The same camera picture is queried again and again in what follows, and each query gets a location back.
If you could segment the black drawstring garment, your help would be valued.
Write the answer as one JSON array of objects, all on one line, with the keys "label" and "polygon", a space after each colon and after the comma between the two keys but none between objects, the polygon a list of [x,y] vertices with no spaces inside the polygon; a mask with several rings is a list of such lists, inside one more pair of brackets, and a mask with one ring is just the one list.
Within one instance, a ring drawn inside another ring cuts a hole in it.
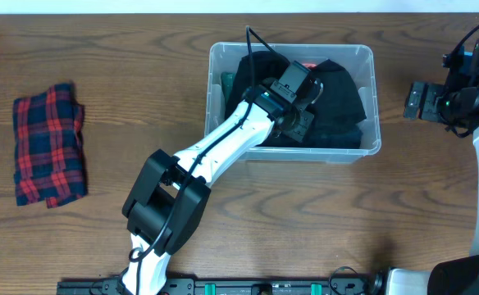
[{"label": "black drawstring garment", "polygon": [[[260,84],[267,78],[280,78],[287,68],[282,58],[276,57],[269,51],[254,52],[253,63],[255,84]],[[314,114],[314,120],[304,140],[313,129],[327,128],[341,133],[355,125],[358,126],[361,121],[367,119],[356,84],[343,66],[332,60],[325,60],[311,71],[312,76],[321,80],[324,88],[322,95],[307,108],[307,111]],[[251,86],[250,76],[249,58],[244,56],[235,74],[230,99],[226,104],[225,119],[234,112],[242,100],[242,94]],[[259,146],[306,148],[303,142],[295,142],[282,134],[279,137],[267,138]]]}]

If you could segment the red navy plaid shirt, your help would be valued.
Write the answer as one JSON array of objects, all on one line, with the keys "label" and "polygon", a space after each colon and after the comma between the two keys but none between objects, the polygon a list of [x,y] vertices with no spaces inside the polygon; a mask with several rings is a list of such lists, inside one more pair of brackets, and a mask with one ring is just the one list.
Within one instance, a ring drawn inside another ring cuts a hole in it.
[{"label": "red navy plaid shirt", "polygon": [[55,84],[12,105],[16,204],[62,207],[87,194],[81,129],[84,107],[74,85]]}]

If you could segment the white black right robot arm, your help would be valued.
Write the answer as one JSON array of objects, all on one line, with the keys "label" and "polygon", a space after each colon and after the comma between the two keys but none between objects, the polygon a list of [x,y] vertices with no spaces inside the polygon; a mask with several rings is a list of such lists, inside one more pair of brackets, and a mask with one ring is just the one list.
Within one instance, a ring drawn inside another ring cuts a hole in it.
[{"label": "white black right robot arm", "polygon": [[429,270],[390,269],[384,294],[479,294],[479,39],[469,51],[458,45],[444,55],[443,66],[449,71],[444,83],[412,83],[404,117],[437,123],[470,141],[477,166],[477,187],[467,202],[472,244],[465,256],[439,261]]}]

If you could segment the dark green cloth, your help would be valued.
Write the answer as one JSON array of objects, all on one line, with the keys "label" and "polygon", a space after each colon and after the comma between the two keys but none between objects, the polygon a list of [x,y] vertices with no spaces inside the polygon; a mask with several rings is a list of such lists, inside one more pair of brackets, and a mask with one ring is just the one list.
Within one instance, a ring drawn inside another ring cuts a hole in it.
[{"label": "dark green cloth", "polygon": [[221,89],[223,92],[225,103],[228,103],[230,99],[230,94],[232,92],[234,80],[235,80],[235,73],[233,72],[221,73]]}]

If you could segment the pink printed t-shirt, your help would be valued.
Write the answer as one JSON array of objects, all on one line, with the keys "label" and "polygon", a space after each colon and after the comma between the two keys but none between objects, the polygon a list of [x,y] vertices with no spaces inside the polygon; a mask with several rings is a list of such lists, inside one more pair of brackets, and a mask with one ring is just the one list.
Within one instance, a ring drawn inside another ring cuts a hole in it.
[{"label": "pink printed t-shirt", "polygon": [[317,64],[314,63],[303,63],[303,65],[309,69],[312,69],[317,66]]}]

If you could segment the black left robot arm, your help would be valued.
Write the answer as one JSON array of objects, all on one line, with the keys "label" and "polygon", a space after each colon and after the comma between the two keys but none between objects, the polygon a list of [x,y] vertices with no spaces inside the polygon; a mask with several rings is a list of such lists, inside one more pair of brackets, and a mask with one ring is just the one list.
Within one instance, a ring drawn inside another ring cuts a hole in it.
[{"label": "black left robot arm", "polygon": [[234,112],[199,142],[172,156],[154,152],[122,207],[132,248],[121,293],[159,293],[171,256],[198,228],[214,182],[272,133],[302,142],[314,119],[307,108],[322,92],[321,80],[294,61],[280,78],[247,88]]}]

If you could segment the dark navy cloth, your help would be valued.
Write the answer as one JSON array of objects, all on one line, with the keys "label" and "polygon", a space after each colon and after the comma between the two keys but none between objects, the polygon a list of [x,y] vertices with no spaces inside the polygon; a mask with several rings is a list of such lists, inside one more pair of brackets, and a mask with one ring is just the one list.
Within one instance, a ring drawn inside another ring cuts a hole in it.
[{"label": "dark navy cloth", "polygon": [[335,132],[327,128],[313,129],[304,140],[306,148],[359,149],[363,132],[356,125],[346,131]]}]

